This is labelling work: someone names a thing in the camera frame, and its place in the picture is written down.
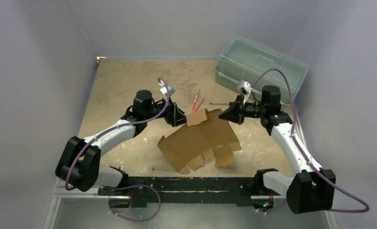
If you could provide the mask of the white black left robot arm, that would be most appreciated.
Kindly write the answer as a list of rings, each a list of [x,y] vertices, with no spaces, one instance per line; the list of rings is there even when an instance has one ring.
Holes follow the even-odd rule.
[[[184,112],[171,100],[175,89],[160,89],[162,99],[155,101],[148,90],[139,90],[125,114],[112,126],[86,138],[71,137],[55,169],[67,191],[86,192],[92,187],[110,187],[116,195],[128,190],[127,174],[119,168],[100,168],[101,158],[121,143],[137,137],[148,122],[163,118],[172,127],[186,123]]]

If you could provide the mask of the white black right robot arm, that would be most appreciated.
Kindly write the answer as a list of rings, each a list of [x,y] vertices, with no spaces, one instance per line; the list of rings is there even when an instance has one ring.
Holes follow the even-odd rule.
[[[336,176],[331,169],[323,169],[311,156],[294,130],[294,121],[281,110],[281,93],[277,86],[264,86],[260,101],[248,101],[251,87],[248,82],[238,85],[240,95],[219,115],[220,119],[243,124],[245,118],[259,118],[261,125],[278,143],[291,165],[294,177],[286,177],[277,169],[262,169],[255,174],[250,188],[259,194],[269,190],[286,198],[295,214],[329,210],[333,205]]]

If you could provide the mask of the brown cardboard box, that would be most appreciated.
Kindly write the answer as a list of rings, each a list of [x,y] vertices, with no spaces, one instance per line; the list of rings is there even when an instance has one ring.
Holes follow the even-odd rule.
[[[178,130],[161,137],[157,146],[176,172],[187,175],[212,158],[216,167],[233,164],[234,152],[242,148],[229,122],[219,118],[222,112],[198,110]]]

